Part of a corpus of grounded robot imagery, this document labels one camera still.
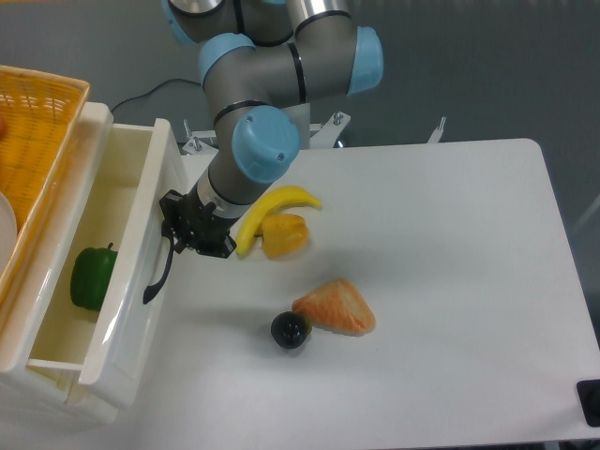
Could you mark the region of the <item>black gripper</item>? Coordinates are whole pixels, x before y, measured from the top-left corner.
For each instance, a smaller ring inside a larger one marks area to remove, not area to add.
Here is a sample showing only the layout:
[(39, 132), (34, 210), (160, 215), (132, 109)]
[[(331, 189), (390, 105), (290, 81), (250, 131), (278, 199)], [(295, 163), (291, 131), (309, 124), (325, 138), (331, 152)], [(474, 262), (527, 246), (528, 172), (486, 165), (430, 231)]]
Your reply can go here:
[(169, 190), (158, 204), (163, 215), (161, 234), (177, 254), (191, 248), (203, 256), (228, 259), (236, 250), (231, 238), (235, 219), (219, 217), (215, 202), (202, 201), (198, 183), (185, 196)]

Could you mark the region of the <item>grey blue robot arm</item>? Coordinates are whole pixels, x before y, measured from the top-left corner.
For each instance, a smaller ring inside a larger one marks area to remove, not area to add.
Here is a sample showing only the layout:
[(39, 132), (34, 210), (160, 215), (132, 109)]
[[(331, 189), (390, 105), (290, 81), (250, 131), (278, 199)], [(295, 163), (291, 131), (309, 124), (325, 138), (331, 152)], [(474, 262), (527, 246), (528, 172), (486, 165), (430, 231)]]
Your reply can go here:
[(290, 167), (302, 134), (287, 111), (376, 87), (383, 46), (344, 1), (166, 1), (172, 32), (200, 45), (218, 151), (190, 192), (160, 202), (172, 252), (228, 257), (231, 227)]

